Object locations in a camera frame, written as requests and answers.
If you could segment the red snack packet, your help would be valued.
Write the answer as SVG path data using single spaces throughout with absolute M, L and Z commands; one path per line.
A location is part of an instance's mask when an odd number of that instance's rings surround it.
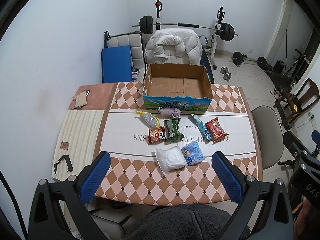
M 213 143 L 220 142 L 228 136 L 228 133 L 221 127 L 218 117 L 205 123 L 205 127 L 208 130 Z

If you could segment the long blue snack packet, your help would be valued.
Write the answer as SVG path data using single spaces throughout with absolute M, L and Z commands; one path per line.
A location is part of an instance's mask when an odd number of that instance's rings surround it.
M 198 127 L 201 135 L 203 136 L 204 140 L 206 142 L 210 142 L 212 140 L 210 133 L 208 132 L 208 129 L 204 125 L 203 121 L 194 113 L 191 114 L 193 121 L 195 122 L 196 126 Z

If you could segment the light blue tissue pack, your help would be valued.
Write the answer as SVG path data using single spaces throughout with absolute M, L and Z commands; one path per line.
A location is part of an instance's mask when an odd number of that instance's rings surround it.
M 193 141 L 181 148 L 185 160 L 189 166 L 204 161 L 204 155 L 199 147 L 198 142 Z

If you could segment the white soft pillow pack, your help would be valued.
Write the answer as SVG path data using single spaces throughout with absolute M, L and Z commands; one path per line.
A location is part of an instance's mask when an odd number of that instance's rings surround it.
M 155 155 L 164 176 L 167 176 L 172 170 L 184 168 L 187 165 L 185 157 L 178 146 L 167 150 L 156 149 Z

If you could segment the green snack packet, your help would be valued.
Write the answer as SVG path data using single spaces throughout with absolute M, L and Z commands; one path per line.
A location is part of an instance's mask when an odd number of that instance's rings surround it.
M 164 120 L 165 131 L 167 133 L 167 142 L 176 142 L 184 138 L 184 134 L 178 130 L 180 118 Z

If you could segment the orange snack packet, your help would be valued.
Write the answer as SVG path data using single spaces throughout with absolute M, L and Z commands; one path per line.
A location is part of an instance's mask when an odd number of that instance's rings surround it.
M 152 145 L 156 142 L 165 142 L 165 128 L 164 126 L 159 126 L 157 128 L 150 128 L 148 133 L 147 142 L 149 145 Z

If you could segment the lilac cloth bundle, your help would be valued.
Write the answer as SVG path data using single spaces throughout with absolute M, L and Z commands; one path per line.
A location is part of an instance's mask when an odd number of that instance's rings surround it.
M 181 111 L 177 108 L 163 108 L 159 107 L 158 112 L 161 116 L 169 117 L 169 118 L 180 118 Z

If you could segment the yellow grey mesh pouch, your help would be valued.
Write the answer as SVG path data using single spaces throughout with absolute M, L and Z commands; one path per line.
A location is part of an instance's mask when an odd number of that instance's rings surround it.
M 140 115 L 140 117 L 150 126 L 150 128 L 159 128 L 159 120 L 152 113 L 137 111 L 137 114 Z

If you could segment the dark wooden chair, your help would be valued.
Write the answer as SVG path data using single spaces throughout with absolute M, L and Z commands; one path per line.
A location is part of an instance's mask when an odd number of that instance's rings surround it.
M 284 89 L 280 98 L 275 101 L 273 108 L 279 112 L 281 126 L 288 131 L 300 115 L 312 109 L 318 102 L 319 88 L 314 81 L 307 78 L 296 94 Z

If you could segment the chrome dumbbell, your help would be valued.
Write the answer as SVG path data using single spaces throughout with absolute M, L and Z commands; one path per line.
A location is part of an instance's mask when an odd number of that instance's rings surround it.
M 229 72 L 228 67 L 223 66 L 220 69 L 220 73 L 223 75 L 223 79 L 229 82 L 232 78 L 232 74 Z

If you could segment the blue black weight bench pad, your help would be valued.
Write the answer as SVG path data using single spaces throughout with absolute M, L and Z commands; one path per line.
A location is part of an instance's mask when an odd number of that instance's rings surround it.
M 200 65 L 204 66 L 206 68 L 209 80 L 210 80 L 211 84 L 214 84 L 215 81 L 214 81 L 214 76 L 213 76 L 213 72 L 212 72 L 212 67 L 210 65 L 210 60 L 208 59 L 208 56 L 207 56 L 204 49 L 202 50 Z

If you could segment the barbell on rack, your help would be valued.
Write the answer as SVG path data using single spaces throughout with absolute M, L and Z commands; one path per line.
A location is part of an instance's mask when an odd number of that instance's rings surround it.
M 132 27 L 138 27 L 140 29 L 140 32 L 144 34 L 152 34 L 153 28 L 155 27 L 153 25 L 153 17 L 152 16 L 143 16 L 139 20 L 138 25 L 133 25 Z M 188 24 L 188 23 L 177 23 L 178 27 L 186 27 L 186 28 L 194 28 L 198 29 L 199 25 L 197 24 Z M 221 23 L 221 29 L 220 29 L 220 39 L 223 41 L 231 41 L 237 34 L 235 33 L 234 27 L 229 23 Z

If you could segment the blue foam mat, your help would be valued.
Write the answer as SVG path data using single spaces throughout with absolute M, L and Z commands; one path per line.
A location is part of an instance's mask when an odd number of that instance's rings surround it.
M 101 52 L 102 83 L 132 81 L 130 46 L 104 48 Z

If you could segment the white puffer jacket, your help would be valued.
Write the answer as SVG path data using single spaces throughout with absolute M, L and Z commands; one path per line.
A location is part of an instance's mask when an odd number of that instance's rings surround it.
M 144 57 L 153 63 L 181 63 L 199 65 L 202 44 L 192 29 L 167 28 L 156 31 L 145 46 Z

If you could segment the white quilted chair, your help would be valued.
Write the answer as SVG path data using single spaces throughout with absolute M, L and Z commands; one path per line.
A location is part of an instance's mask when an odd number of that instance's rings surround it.
M 144 81 L 147 63 L 144 57 L 143 35 L 140 31 L 111 36 L 104 32 L 104 48 L 130 46 L 132 81 Z

